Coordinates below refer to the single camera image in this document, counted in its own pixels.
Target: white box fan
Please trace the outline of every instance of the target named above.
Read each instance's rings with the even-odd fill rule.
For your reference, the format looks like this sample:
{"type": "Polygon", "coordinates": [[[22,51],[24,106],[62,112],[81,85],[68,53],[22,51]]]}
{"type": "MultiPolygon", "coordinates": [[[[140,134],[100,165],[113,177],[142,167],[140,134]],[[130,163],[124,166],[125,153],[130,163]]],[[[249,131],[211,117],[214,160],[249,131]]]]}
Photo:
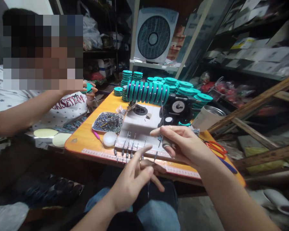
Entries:
{"type": "Polygon", "coordinates": [[[135,57],[163,64],[169,51],[179,13],[149,7],[139,10],[135,57]]]}

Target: beige disc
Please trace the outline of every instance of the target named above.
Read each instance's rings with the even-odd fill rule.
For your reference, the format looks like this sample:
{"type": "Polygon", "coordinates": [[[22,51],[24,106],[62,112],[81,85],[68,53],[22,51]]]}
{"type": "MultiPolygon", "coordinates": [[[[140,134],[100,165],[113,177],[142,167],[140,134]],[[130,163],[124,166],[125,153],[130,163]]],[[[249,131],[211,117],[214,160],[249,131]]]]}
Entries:
{"type": "Polygon", "coordinates": [[[69,133],[59,133],[55,135],[55,137],[52,139],[53,145],[56,147],[64,147],[65,142],[72,134],[69,133]]]}
{"type": "Polygon", "coordinates": [[[50,138],[55,136],[57,133],[58,131],[49,128],[42,128],[33,132],[33,134],[38,138],[50,138]]]}

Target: orange table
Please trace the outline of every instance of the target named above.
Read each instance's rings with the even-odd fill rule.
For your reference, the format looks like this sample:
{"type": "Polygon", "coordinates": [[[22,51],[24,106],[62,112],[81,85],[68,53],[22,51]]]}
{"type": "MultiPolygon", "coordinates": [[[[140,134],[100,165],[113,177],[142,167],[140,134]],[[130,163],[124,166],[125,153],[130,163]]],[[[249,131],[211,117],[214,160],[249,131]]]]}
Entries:
{"type": "MultiPolygon", "coordinates": [[[[114,155],[113,148],[104,148],[101,142],[92,133],[92,124],[98,115],[102,112],[116,112],[117,107],[120,105],[126,109],[128,103],[123,102],[121,97],[114,96],[112,92],[101,103],[101,105],[95,109],[88,119],[84,121],[84,123],[70,136],[65,143],[65,149],[83,159],[123,167],[124,165],[121,162],[117,163],[117,158],[114,155]]],[[[101,139],[103,139],[103,135],[104,133],[99,132],[101,139]]],[[[214,141],[208,131],[201,133],[200,137],[208,141],[214,141]]],[[[233,166],[228,158],[226,158],[226,161],[233,166]]],[[[156,160],[155,162],[167,170],[164,177],[202,186],[198,172],[192,167],[163,160],[156,160]]],[[[245,186],[245,181],[241,174],[238,173],[235,176],[241,185],[245,186]]]]}

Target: star-print shirt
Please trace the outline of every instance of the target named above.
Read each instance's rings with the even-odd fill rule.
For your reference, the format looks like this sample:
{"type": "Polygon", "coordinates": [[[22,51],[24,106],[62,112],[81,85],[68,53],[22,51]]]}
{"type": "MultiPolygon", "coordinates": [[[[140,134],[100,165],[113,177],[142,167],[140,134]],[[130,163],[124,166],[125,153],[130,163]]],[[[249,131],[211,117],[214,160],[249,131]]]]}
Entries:
{"type": "MultiPolygon", "coordinates": [[[[30,98],[43,93],[43,90],[6,90],[3,88],[3,65],[0,65],[0,111],[20,105],[30,98]]],[[[86,95],[77,92],[64,96],[57,104],[35,125],[39,128],[63,127],[73,124],[88,112],[86,95]]]]}

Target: fan grille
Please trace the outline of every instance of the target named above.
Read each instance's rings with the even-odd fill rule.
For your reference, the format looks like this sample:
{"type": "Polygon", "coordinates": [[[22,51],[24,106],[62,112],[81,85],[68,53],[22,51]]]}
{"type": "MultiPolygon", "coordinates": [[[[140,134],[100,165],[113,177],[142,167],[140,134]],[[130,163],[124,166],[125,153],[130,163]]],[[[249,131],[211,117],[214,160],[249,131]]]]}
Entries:
{"type": "Polygon", "coordinates": [[[138,49],[146,59],[156,59],[166,50],[170,40],[170,28],[168,22],[161,16],[148,18],[141,26],[138,34],[138,49]],[[152,33],[157,35],[155,44],[149,43],[152,33]]]}

